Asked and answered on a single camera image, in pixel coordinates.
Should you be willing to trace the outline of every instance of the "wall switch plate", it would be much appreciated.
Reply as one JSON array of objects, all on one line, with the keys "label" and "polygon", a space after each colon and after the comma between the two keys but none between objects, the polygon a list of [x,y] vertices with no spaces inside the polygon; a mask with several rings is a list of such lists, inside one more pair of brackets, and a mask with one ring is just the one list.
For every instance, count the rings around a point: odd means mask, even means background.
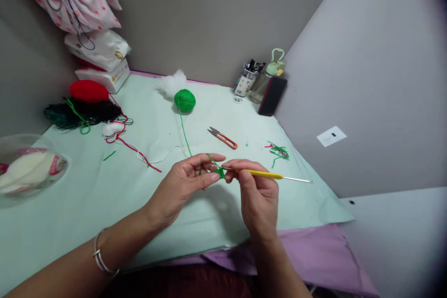
[{"label": "wall switch plate", "polygon": [[317,136],[321,144],[326,148],[335,142],[347,138],[347,136],[338,128],[337,126],[325,131],[324,133]]}]

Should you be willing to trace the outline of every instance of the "finger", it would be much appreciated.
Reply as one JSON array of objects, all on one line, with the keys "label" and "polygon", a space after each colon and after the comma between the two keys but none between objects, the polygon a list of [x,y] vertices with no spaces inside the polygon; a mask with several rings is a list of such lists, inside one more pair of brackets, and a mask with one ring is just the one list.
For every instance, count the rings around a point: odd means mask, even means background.
[{"label": "finger", "polygon": [[241,191],[248,197],[254,197],[259,191],[256,188],[256,182],[250,172],[243,169],[239,172],[239,184],[241,185]]},{"label": "finger", "polygon": [[198,190],[203,190],[203,189],[207,188],[208,186],[217,182],[219,179],[220,179],[220,175],[215,172],[210,172],[207,174],[202,174],[201,176],[190,178],[188,180],[190,192],[194,193]]},{"label": "finger", "polygon": [[252,162],[249,160],[237,160],[236,162],[228,161],[227,163],[224,164],[224,166],[235,170],[249,169],[249,170],[269,172],[264,166],[261,165],[261,163]]},{"label": "finger", "polygon": [[205,170],[205,169],[202,169],[202,170],[195,170],[195,171],[194,171],[194,175],[193,175],[192,177],[201,176],[201,175],[204,175],[204,174],[206,174],[206,173],[208,173],[208,171]]},{"label": "finger", "polygon": [[[213,160],[215,160],[216,162],[221,162],[221,161],[225,161],[226,157],[224,155],[220,155],[220,154],[209,154]],[[190,166],[199,166],[202,163],[210,163],[212,162],[210,157],[208,156],[208,154],[198,154],[198,155],[194,155],[191,156],[190,158],[187,158],[183,161],[181,161],[181,163],[190,165]]]},{"label": "finger", "polygon": [[214,170],[218,169],[218,166],[216,166],[214,163],[205,163],[203,165],[203,168],[207,169],[209,171],[214,171]]},{"label": "finger", "polygon": [[230,184],[233,181],[233,178],[239,178],[239,174],[234,170],[227,170],[224,178],[227,184]]}]

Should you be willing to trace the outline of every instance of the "bangle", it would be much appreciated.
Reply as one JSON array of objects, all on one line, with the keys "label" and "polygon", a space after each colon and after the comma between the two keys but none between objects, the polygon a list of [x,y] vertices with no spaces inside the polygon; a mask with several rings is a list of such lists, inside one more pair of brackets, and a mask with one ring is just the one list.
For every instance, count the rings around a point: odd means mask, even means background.
[{"label": "bangle", "polygon": [[98,238],[101,235],[102,232],[104,232],[107,228],[104,228],[103,230],[101,230],[98,235],[96,235],[95,237],[95,241],[94,241],[94,254],[93,257],[95,258],[96,264],[98,265],[98,267],[104,271],[105,273],[107,273],[110,276],[115,277],[118,272],[120,271],[120,269],[117,269],[116,271],[112,271],[110,270],[104,263],[104,261],[102,260],[102,256],[101,256],[101,249],[97,249],[97,244],[98,244]]}]

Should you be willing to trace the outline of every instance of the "orange scissors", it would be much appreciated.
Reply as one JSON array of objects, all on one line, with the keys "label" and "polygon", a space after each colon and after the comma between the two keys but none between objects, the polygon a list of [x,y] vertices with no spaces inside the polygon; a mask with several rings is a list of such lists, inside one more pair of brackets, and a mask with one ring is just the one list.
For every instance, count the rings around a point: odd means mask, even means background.
[{"label": "orange scissors", "polygon": [[212,127],[210,127],[211,130],[207,129],[212,135],[214,135],[215,137],[217,137],[219,140],[221,140],[223,143],[225,143],[227,146],[233,148],[233,149],[237,149],[237,144],[236,142],[230,140],[229,138],[227,138],[224,134],[222,134],[220,131],[218,131],[217,129],[214,129]]}]

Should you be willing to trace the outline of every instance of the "black phone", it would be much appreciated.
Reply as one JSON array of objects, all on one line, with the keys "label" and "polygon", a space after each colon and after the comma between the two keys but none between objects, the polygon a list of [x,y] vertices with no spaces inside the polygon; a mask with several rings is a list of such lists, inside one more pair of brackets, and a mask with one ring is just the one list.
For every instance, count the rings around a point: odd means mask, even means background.
[{"label": "black phone", "polygon": [[272,116],[278,106],[279,99],[283,95],[287,79],[281,77],[271,77],[264,98],[262,98],[261,106],[257,113],[259,115]]}]

